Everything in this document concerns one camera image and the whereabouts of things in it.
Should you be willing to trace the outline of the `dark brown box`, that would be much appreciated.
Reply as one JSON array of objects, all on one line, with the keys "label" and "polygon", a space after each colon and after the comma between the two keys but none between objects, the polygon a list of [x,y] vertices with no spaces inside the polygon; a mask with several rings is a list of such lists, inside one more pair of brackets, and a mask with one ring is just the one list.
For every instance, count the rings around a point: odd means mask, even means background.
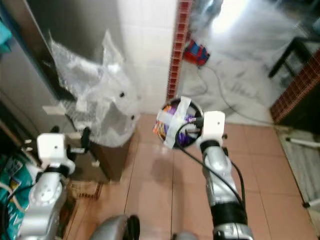
[{"label": "dark brown box", "polygon": [[88,153],[78,158],[76,178],[97,183],[119,182],[129,153],[127,147],[127,144],[107,147],[90,142]]}]

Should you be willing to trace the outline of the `steel bowl with taped snacks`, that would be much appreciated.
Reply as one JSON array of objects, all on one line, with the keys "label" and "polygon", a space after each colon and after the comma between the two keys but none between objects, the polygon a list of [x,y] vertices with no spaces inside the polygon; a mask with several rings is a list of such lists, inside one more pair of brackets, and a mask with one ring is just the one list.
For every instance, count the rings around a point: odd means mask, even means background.
[{"label": "steel bowl with taped snacks", "polygon": [[156,116],[153,133],[169,148],[179,149],[192,146],[201,136],[200,132],[188,132],[188,118],[203,117],[202,108],[191,98],[173,98],[162,106]]}]

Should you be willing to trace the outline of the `clear crumpled plastic wrap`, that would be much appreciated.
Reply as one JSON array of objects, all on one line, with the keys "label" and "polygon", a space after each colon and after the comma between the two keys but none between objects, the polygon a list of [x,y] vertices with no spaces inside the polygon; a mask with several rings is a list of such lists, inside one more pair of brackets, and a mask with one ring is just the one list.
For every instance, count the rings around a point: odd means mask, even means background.
[{"label": "clear crumpled plastic wrap", "polygon": [[60,102],[74,126],[88,127],[96,144],[123,146],[135,132],[141,96],[109,30],[103,35],[101,62],[90,61],[54,39],[49,46],[58,82],[75,98]]}]

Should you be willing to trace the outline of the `grey robot right leg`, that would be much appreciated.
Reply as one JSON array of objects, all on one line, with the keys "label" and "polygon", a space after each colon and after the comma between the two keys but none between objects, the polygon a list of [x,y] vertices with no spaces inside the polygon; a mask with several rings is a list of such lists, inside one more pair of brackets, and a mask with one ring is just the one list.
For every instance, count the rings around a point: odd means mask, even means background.
[{"label": "grey robot right leg", "polygon": [[171,240],[199,240],[198,236],[189,231],[173,233]]}]

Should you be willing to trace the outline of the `white pipe frame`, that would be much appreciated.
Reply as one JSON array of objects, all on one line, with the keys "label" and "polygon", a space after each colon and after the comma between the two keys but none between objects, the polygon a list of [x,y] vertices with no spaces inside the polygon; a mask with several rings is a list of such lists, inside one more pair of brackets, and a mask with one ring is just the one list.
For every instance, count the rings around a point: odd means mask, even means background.
[{"label": "white pipe frame", "polygon": [[[320,142],[316,142],[316,141],[307,141],[307,140],[302,140],[302,139],[292,138],[292,137],[285,137],[285,141],[293,144],[297,144],[299,146],[320,149]],[[302,206],[306,209],[316,208],[317,211],[320,211],[320,197],[316,199],[311,199],[310,201],[305,201],[302,204]]]}]

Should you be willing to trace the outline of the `grey fridge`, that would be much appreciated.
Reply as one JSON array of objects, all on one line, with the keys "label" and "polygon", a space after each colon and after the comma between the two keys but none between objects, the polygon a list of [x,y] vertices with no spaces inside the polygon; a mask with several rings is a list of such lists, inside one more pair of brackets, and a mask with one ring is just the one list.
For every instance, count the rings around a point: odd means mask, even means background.
[{"label": "grey fridge", "polygon": [[30,134],[53,126],[72,128],[66,116],[43,110],[73,99],[58,82],[50,41],[99,61],[106,30],[122,41],[118,0],[0,0],[0,16],[13,35],[11,51],[0,59],[2,102]]}]

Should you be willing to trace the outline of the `grey robot left leg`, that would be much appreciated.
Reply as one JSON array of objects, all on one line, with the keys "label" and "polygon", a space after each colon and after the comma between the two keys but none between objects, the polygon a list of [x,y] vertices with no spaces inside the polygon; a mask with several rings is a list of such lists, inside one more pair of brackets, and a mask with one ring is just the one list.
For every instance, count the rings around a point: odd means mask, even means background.
[{"label": "grey robot left leg", "polygon": [[101,222],[89,240],[139,240],[140,233],[137,215],[114,215]]}]

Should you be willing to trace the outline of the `teal printed package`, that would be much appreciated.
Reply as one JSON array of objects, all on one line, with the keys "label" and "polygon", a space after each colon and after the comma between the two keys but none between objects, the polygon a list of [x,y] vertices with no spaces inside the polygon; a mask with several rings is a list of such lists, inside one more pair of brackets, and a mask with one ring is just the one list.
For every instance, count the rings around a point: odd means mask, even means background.
[{"label": "teal printed package", "polygon": [[1,154],[0,240],[17,240],[29,206],[29,194],[40,171],[25,154]]}]

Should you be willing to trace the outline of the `low black table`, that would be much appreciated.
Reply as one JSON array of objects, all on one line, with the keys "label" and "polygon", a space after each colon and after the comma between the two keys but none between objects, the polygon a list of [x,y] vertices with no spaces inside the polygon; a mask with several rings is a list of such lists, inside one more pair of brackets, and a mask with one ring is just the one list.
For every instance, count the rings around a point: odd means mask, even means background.
[{"label": "low black table", "polygon": [[320,36],[294,37],[271,67],[268,78],[277,77],[281,73],[294,78],[317,50],[320,50]]}]

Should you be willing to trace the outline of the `teal cloth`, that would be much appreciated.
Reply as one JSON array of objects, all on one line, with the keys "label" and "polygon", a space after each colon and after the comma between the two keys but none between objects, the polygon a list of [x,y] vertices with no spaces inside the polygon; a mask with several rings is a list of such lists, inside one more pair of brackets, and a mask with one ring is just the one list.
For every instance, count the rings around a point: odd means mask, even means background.
[{"label": "teal cloth", "polygon": [[0,52],[2,54],[11,52],[9,41],[12,39],[13,34],[7,26],[0,21]]}]

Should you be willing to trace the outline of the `grey robot leg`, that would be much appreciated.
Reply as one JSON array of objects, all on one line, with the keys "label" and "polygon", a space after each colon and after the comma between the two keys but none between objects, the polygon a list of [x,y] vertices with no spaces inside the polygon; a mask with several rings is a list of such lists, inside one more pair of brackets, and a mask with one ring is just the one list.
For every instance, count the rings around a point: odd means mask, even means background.
[{"label": "grey robot leg", "polygon": [[189,231],[173,233],[171,240],[199,240],[198,236]]},{"label": "grey robot leg", "polygon": [[140,233],[137,215],[114,215],[101,222],[89,240],[139,240]]}]

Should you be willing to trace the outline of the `red and blue toy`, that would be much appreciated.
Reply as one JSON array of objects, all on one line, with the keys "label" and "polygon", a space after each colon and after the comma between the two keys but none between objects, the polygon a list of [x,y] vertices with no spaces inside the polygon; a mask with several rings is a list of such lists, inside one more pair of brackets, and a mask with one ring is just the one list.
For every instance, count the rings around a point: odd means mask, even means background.
[{"label": "red and blue toy", "polygon": [[199,45],[196,41],[190,39],[183,51],[182,58],[190,64],[202,67],[210,59],[210,52],[204,45]]}]

